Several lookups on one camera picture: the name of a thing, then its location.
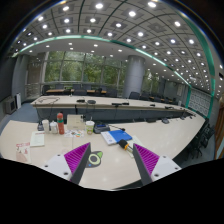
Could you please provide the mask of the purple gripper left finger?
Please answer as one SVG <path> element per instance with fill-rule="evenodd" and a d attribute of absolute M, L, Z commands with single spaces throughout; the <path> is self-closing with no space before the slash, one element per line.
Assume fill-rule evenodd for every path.
<path fill-rule="evenodd" d="M 86 143 L 66 154 L 55 155 L 43 166 L 43 169 L 74 184 L 79 184 L 90 153 L 91 144 Z"/>

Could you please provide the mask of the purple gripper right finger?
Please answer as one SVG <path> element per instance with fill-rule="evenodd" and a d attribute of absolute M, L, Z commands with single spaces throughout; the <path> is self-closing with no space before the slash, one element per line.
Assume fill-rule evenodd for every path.
<path fill-rule="evenodd" d="M 180 167 L 168 156 L 159 156 L 136 143 L 133 144 L 133 155 L 143 185 L 150 184 L 180 170 Z"/>

